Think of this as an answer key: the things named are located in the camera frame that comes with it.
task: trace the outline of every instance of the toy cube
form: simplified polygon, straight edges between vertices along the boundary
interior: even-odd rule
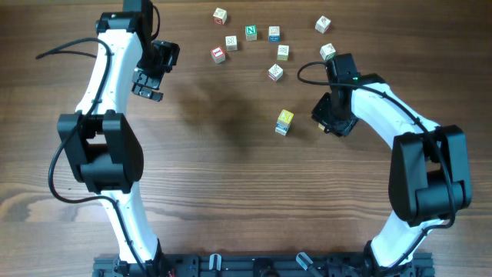
[[[270,26],[268,27],[268,41],[279,42],[280,41],[280,27]]]
[[[328,30],[328,27],[330,27],[330,23],[331,23],[330,19],[321,16],[317,20],[316,26],[314,28],[317,29],[317,31],[320,32],[321,34],[324,34],[326,30]]]
[[[321,47],[320,54],[321,57],[323,57],[323,60],[327,61],[333,58],[337,54],[337,52],[335,51],[333,45],[331,43],[328,43],[327,45]]]
[[[256,29],[256,25],[249,25],[249,26],[246,26],[246,28],[244,29],[245,32],[246,32],[246,40],[247,41],[254,41],[256,40],[256,34],[257,34],[257,29]]]
[[[225,61],[225,53],[221,46],[213,48],[210,53],[212,54],[212,58],[214,59],[215,63]]]
[[[278,116],[277,126],[275,127],[275,131],[281,135],[286,135],[287,131],[291,127],[291,121],[294,117],[292,112],[287,110],[282,110],[280,115]]]
[[[214,22],[220,25],[225,24],[225,20],[228,18],[228,12],[221,8],[216,8],[214,12]]]
[[[289,59],[289,46],[279,45],[277,51],[277,60],[287,61]]]
[[[235,35],[225,37],[225,49],[227,51],[238,50],[238,39]]]
[[[275,64],[268,70],[268,76],[270,77],[270,79],[274,80],[275,82],[278,81],[278,79],[282,77],[283,74],[284,74],[284,70],[277,64]]]

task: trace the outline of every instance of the cable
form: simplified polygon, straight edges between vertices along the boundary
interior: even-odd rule
[[[453,188],[451,187],[451,179],[450,179],[449,171],[447,169],[446,161],[444,160],[442,152],[440,151],[439,147],[437,146],[437,143],[434,141],[434,139],[432,138],[432,135],[429,133],[429,131],[424,127],[424,125],[422,124],[420,119],[416,118],[414,116],[414,114],[412,114],[410,111],[408,111],[408,109],[405,108],[401,103],[399,103],[399,101],[388,96],[386,92],[380,92],[376,89],[369,88],[369,87],[363,86],[363,85],[339,84],[339,83],[333,83],[333,82],[316,82],[316,81],[309,81],[309,80],[301,78],[301,72],[305,68],[307,68],[308,66],[311,66],[311,65],[324,65],[324,66],[326,66],[326,64],[324,62],[310,62],[306,65],[303,65],[298,71],[299,81],[307,83],[307,84],[312,84],[312,85],[333,85],[333,86],[338,86],[338,87],[363,89],[363,90],[366,90],[368,92],[373,92],[374,94],[377,94],[377,95],[387,99],[388,101],[395,104],[405,114],[407,114],[408,117],[415,123],[415,125],[417,125],[422,130],[425,138],[432,145],[432,149],[435,151],[437,158],[439,159],[439,162],[441,163],[441,168],[443,169],[444,178],[446,180],[447,196],[449,199],[450,210],[451,210],[449,221],[446,224],[431,225],[431,226],[428,226],[428,227],[422,229],[422,232],[420,233],[418,238],[415,240],[415,242],[410,246],[410,248],[391,267],[381,271],[381,274],[389,273],[390,271],[397,268],[400,265],[400,263],[402,263],[406,258],[408,258],[408,256],[421,243],[422,239],[424,239],[424,237],[427,236],[427,234],[430,230],[432,230],[432,229],[448,229],[448,228],[451,228],[451,226],[453,226],[454,221],[456,220],[456,207],[454,206],[454,193],[453,193]]]
[[[108,74],[109,74],[109,69],[111,67],[111,49],[101,39],[98,39],[98,38],[81,38],[81,39],[77,39],[77,40],[75,40],[73,42],[69,42],[69,43],[66,43],[64,45],[58,46],[57,48],[53,48],[50,51],[47,51],[45,53],[42,53],[42,54],[36,56],[36,59],[40,59],[40,58],[44,58],[47,55],[55,55],[55,54],[60,54],[60,53],[62,53],[62,54],[63,53],[68,54],[69,53],[69,54],[83,55],[83,54],[86,54],[86,53],[83,53],[82,54],[81,52],[62,51],[62,49],[65,49],[65,48],[70,47],[72,45],[77,45],[77,44],[80,44],[80,43],[83,43],[83,42],[98,42],[98,43],[102,44],[105,47],[105,49],[106,49],[106,66],[105,66],[105,71],[104,71],[104,73],[102,75],[101,83],[99,85],[98,91],[96,92],[96,95],[94,97],[94,101],[92,102],[91,107],[89,108],[89,110],[87,111],[87,113],[84,115],[84,117],[82,118],[82,120],[80,122],[78,122],[77,125],[68,133],[67,137],[65,139],[63,139],[63,141],[61,141],[60,146],[56,149],[55,154],[53,155],[53,159],[52,159],[52,162],[50,163],[49,170],[48,170],[48,187],[49,187],[50,192],[53,194],[53,196],[56,199],[58,199],[61,202],[68,203],[68,204],[79,204],[79,203],[89,202],[89,201],[92,201],[92,200],[102,200],[102,199],[109,201],[112,204],[113,209],[115,209],[116,216],[118,217],[118,221],[120,223],[120,227],[121,227],[121,230],[123,232],[123,236],[125,237],[126,243],[127,243],[128,247],[130,248],[131,254],[133,255],[135,261],[138,263],[138,267],[140,267],[140,270],[142,271],[142,273],[144,273],[148,277],[150,277],[150,275],[148,274],[148,272],[145,270],[144,266],[142,265],[142,263],[140,261],[140,258],[138,257],[137,252],[135,251],[135,248],[132,245],[132,241],[130,240],[130,236],[128,235],[128,231],[127,231],[127,229],[125,227],[125,223],[123,221],[123,216],[121,215],[121,211],[120,211],[120,209],[118,207],[118,202],[117,201],[115,201],[114,199],[109,198],[108,196],[104,196],[104,195],[92,196],[92,197],[87,197],[87,198],[84,198],[84,199],[66,199],[65,197],[59,195],[58,192],[55,189],[55,183],[54,183],[54,180],[53,180],[54,179],[54,174],[55,174],[55,166],[56,166],[56,162],[58,161],[58,158],[60,157],[60,154],[62,153],[63,148],[67,145],[67,143],[70,140],[70,138],[76,132],[78,132],[79,129],[87,122],[88,117],[93,113],[93,111],[95,110],[96,106],[100,102],[102,91],[103,91],[103,89],[105,87],[106,80],[107,80]]]
[[[152,8],[155,10],[155,13],[157,14],[157,30],[155,30],[155,34],[151,36],[151,40],[155,40],[157,36],[159,35],[159,29],[161,28],[161,15],[159,14],[159,10],[155,5],[152,5]]]

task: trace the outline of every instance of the robotic arm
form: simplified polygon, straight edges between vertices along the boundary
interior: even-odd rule
[[[123,12],[101,15],[96,25],[98,39],[111,50],[102,93],[96,97],[108,60],[106,47],[98,50],[91,81],[75,114],[61,115],[58,120],[58,133],[67,141],[65,152],[74,177],[84,182],[88,191],[116,203],[101,200],[120,253],[113,259],[96,259],[94,277],[403,277],[431,266],[430,256],[418,257],[425,265],[414,260],[415,249],[433,227],[447,219],[452,225],[454,213],[471,202],[464,133],[457,126],[440,127],[418,115],[381,77],[357,72],[350,54],[322,63],[331,82],[316,85],[329,85],[332,93],[323,96],[312,117],[326,133],[337,136],[349,135],[362,119],[392,148],[388,193],[394,211],[364,252],[313,257],[303,252],[296,257],[164,256],[140,196],[143,151],[125,118],[130,91],[161,101],[162,94],[154,90],[159,89],[164,73],[172,70],[179,55],[178,45],[153,40],[157,35],[151,34],[153,8],[149,0],[126,0]],[[91,111],[94,101],[97,105]],[[96,135],[103,135],[106,143],[89,143]],[[437,143],[439,155],[433,143]],[[439,162],[441,168],[428,172],[426,161]]]

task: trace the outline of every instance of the wood grain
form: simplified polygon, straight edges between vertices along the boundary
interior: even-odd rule
[[[52,198],[48,164],[59,143],[56,121],[74,110],[94,60],[43,51],[95,35],[102,12],[121,5],[6,1],[0,8],[0,275],[87,276],[92,259],[117,253],[98,203]],[[331,42],[363,73],[383,76],[417,112],[467,134],[474,200],[456,225],[422,245],[438,276],[492,275],[492,12],[490,1],[192,2],[165,1],[159,38],[181,46],[160,103],[131,96],[128,120],[145,151],[142,198],[165,253],[360,251],[391,212],[391,153],[360,122],[347,138],[324,135],[310,119],[327,88],[297,81]],[[211,14],[228,11],[226,25]],[[326,15],[327,34],[314,30]],[[246,42],[256,24],[259,40]],[[268,26],[280,25],[288,62],[275,60]],[[236,35],[239,51],[216,65],[209,51]],[[95,52],[96,45],[76,47]],[[278,63],[277,83],[268,69]],[[306,78],[324,80],[322,68]],[[285,108],[287,137],[274,132]],[[87,195],[66,158],[55,183]]]

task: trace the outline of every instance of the wooden surface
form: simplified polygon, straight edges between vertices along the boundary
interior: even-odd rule
[[[34,57],[94,36],[99,15],[121,5],[26,2],[0,8],[0,275],[88,276],[94,257],[118,252],[111,226],[97,202],[54,200],[46,179],[60,142],[58,116],[80,101],[94,60]],[[347,138],[324,135],[310,114],[327,88],[295,77],[331,42],[417,112],[465,131],[471,207],[420,250],[433,252],[438,276],[492,276],[490,1],[157,6],[159,38],[177,42],[181,54],[163,80],[164,100],[131,95],[128,120],[145,152],[142,198],[165,253],[360,251],[379,233],[391,212],[389,148],[364,122]],[[228,11],[225,26],[212,21],[218,6]],[[321,15],[332,20],[325,35],[314,30]],[[245,41],[250,24],[258,27],[256,42]],[[276,61],[269,25],[280,25],[288,62]],[[216,65],[209,51],[224,47],[226,35],[238,37],[239,51]],[[96,45],[77,49],[95,53]],[[277,83],[267,74],[274,63],[284,69]],[[305,78],[326,80],[322,67]],[[294,113],[287,137],[274,132],[283,108]],[[55,183],[63,195],[87,195],[65,155]]]

